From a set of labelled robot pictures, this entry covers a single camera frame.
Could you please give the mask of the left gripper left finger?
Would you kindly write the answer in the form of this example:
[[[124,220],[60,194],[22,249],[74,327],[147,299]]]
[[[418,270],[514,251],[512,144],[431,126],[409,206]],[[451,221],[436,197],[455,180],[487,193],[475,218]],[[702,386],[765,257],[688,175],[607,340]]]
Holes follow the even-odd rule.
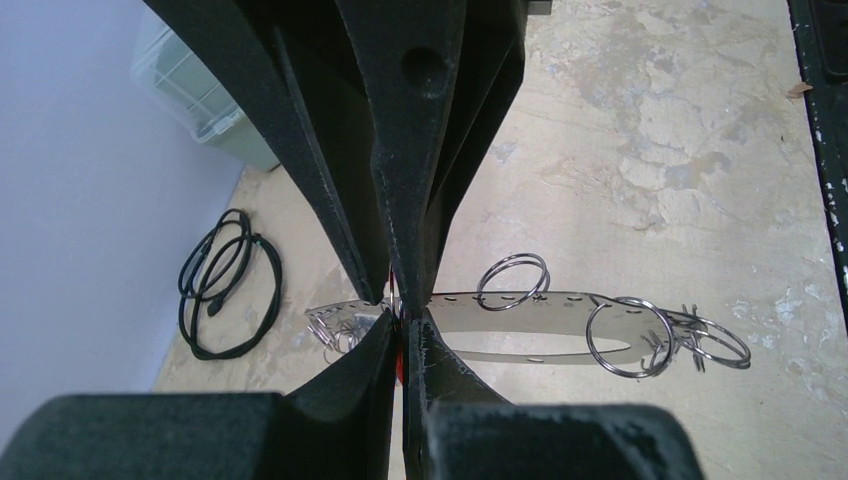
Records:
[[[398,334],[383,314],[295,391],[80,394],[39,407],[5,479],[383,479]]]

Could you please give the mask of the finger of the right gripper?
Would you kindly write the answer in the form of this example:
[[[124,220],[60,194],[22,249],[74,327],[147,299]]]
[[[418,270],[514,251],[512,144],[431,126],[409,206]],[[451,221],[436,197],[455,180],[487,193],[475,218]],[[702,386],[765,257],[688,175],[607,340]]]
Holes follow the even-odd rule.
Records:
[[[523,1],[341,1],[374,125],[370,168],[404,307],[433,292],[452,218],[523,79]]]
[[[381,300],[388,247],[373,123],[332,1],[154,1],[247,114],[321,223],[358,296]]]

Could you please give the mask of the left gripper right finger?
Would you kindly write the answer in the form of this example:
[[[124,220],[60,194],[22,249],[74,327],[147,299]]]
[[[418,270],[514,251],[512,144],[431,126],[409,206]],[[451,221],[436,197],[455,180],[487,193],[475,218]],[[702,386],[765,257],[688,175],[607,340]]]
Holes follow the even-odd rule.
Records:
[[[403,455],[410,479],[701,479],[690,439],[643,404],[516,405],[444,342],[402,321]]]

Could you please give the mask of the large metal keyring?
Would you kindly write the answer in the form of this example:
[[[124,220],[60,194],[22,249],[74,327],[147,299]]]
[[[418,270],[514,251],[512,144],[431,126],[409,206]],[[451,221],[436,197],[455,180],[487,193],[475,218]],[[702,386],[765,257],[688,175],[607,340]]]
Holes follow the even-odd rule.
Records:
[[[750,368],[749,346],[696,306],[666,309],[639,297],[609,297],[550,287],[545,260],[533,253],[507,256],[466,292],[436,293],[419,316],[406,312],[397,293],[380,304],[349,300],[313,307],[309,332],[326,353],[350,352],[380,316],[401,332],[401,359],[410,374],[426,369],[460,374],[470,365],[597,365],[622,378],[662,374],[680,352],[698,372],[709,362]]]

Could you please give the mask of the red tagged key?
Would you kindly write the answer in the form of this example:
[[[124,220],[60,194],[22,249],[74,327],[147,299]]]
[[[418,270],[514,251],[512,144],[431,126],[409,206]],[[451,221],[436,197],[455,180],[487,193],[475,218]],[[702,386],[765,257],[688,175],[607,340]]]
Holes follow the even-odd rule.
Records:
[[[403,307],[402,301],[400,299],[398,293],[397,279],[392,267],[389,268],[388,275],[388,285],[389,285],[389,305],[390,305],[390,313],[392,315],[392,325],[394,331],[398,334],[398,345],[396,352],[396,361],[395,361],[395,373],[397,378],[397,383],[403,386],[405,381],[405,373],[404,373],[404,347],[403,347],[403,339],[402,339],[402,319],[403,319]]]

